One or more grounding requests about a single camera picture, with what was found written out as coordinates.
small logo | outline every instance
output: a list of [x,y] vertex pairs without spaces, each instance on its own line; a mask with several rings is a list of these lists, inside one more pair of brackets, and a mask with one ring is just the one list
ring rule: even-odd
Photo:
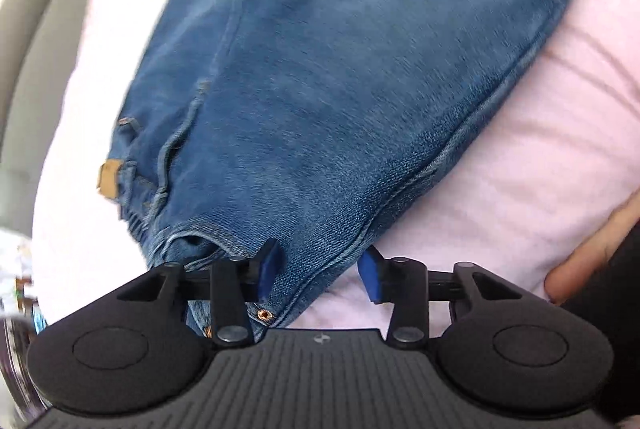
[[323,345],[324,343],[328,343],[331,340],[331,337],[326,333],[320,333],[314,337],[314,342]]

black fabric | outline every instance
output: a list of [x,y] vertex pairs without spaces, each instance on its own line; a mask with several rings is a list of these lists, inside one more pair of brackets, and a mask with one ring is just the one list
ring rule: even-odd
[[609,265],[562,305],[609,338],[613,371],[597,408],[612,421],[640,414],[640,223]]

gray car seat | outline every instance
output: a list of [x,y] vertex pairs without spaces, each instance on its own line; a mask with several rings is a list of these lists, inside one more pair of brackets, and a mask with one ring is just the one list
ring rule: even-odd
[[0,227],[31,235],[87,0],[0,0]]

blurry background object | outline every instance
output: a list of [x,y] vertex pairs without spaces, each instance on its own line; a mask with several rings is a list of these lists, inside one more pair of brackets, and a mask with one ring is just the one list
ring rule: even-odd
[[0,427],[21,429],[46,409],[27,373],[27,349],[36,332],[26,317],[0,319]]
[[0,315],[31,318],[36,304],[30,240],[0,229]]

copper rivet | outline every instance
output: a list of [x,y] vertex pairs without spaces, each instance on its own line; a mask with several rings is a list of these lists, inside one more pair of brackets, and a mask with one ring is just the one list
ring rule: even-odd
[[273,320],[273,314],[268,310],[258,310],[258,319],[264,323],[268,323]]

